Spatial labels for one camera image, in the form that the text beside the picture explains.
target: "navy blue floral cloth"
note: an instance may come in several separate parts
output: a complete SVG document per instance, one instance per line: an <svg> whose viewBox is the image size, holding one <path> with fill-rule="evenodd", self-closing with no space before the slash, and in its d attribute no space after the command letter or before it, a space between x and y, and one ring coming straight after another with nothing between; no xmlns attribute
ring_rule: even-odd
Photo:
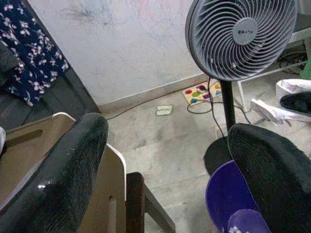
<svg viewBox="0 0 311 233"><path fill-rule="evenodd" d="M0 19L0 40L19 61L4 88L33 106L69 64L21 0L1 1Z"/></svg>

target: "fan hub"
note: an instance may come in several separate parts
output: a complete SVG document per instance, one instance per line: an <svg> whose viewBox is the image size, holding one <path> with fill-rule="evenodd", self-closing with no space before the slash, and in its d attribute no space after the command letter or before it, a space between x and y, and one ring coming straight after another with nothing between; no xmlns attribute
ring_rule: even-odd
<svg viewBox="0 0 311 233"><path fill-rule="evenodd" d="M233 39L239 45L251 43L258 31L257 22L253 18L242 18L233 27Z"/></svg>

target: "electric fan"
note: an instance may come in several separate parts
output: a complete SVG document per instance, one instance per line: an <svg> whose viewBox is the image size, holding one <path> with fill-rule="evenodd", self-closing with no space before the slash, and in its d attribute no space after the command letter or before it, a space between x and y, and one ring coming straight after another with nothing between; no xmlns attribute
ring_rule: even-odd
<svg viewBox="0 0 311 233"><path fill-rule="evenodd" d="M270 66L286 48L297 16L295 0L195 0L186 21L186 42L199 68L220 80L227 130L235 124L232 81ZM226 138L212 143L205 164L212 174L232 160Z"/></svg>

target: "purple bucket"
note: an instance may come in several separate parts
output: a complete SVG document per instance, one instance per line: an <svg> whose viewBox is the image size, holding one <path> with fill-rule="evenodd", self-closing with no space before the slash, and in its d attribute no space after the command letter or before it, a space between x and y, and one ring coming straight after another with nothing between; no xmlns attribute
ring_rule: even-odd
<svg viewBox="0 0 311 233"><path fill-rule="evenodd" d="M258 212L247 183L233 160L221 165L210 177L206 206L210 218L222 233L229 231L229 219L237 211L246 209Z"/></svg>

